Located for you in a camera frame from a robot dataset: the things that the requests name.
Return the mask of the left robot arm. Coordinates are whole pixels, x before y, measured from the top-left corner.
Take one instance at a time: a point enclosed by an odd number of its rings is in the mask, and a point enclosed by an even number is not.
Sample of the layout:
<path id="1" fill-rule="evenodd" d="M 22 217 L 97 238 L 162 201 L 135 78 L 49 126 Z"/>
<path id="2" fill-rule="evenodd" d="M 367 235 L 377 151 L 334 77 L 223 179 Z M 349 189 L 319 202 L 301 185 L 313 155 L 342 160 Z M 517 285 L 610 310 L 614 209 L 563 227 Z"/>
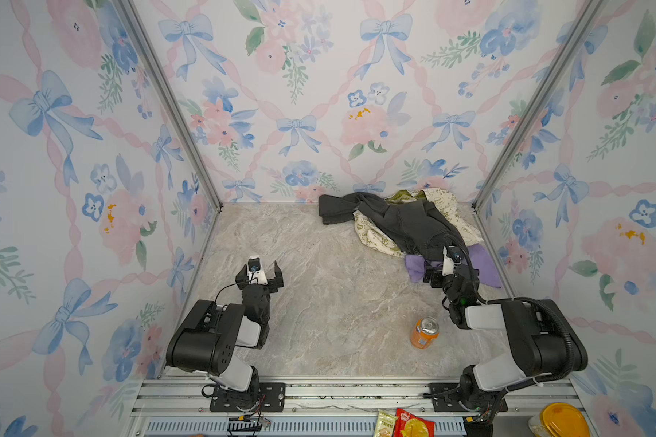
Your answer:
<path id="1" fill-rule="evenodd" d="M 202 388 L 213 413 L 280 413 L 283 382 L 261 382 L 259 371 L 235 350 L 260 350 L 270 333 L 271 297 L 284 287 L 282 270 L 273 264 L 268 276 L 259 258 L 250 258 L 233 283 L 242 302 L 219 304 L 197 300 L 173 334 L 166 351 L 169 367 L 204 373 L 212 380 Z"/>

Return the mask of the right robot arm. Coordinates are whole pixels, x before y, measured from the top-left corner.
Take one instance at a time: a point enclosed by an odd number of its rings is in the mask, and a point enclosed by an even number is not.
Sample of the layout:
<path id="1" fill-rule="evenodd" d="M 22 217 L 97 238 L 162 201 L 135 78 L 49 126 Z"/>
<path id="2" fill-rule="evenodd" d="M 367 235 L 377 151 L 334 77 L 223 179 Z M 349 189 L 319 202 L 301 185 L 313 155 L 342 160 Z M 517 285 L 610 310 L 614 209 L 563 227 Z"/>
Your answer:
<path id="1" fill-rule="evenodd" d="M 587 350 L 553 300 L 483 300 L 479 272 L 466 264 L 447 275 L 426 267 L 424 282 L 444 292 L 443 308 L 457 328 L 502 331 L 508 341 L 506 353 L 466 367 L 458 382 L 430 384 L 424 397 L 437 412 L 475 413 L 483 422 L 506 409 L 506 395 L 587 368 Z"/>

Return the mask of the purple cloth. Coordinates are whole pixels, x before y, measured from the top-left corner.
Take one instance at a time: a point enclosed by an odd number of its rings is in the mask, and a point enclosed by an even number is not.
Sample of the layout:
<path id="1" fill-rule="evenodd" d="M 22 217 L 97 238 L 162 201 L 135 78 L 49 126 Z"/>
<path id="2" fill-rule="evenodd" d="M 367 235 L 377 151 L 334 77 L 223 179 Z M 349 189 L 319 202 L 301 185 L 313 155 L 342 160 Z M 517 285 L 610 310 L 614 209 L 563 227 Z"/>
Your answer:
<path id="1" fill-rule="evenodd" d="M 468 251 L 473 261 L 473 267 L 479 270 L 480 282 L 489 287 L 501 289 L 502 282 L 499 272 L 486 248 L 480 244 L 476 244 L 468 246 Z M 411 282 L 424 280 L 428 268 L 432 268 L 435 271 L 441 271 L 442 269 L 441 261 L 429 262 L 420 255 L 406 255 L 405 265 Z"/>

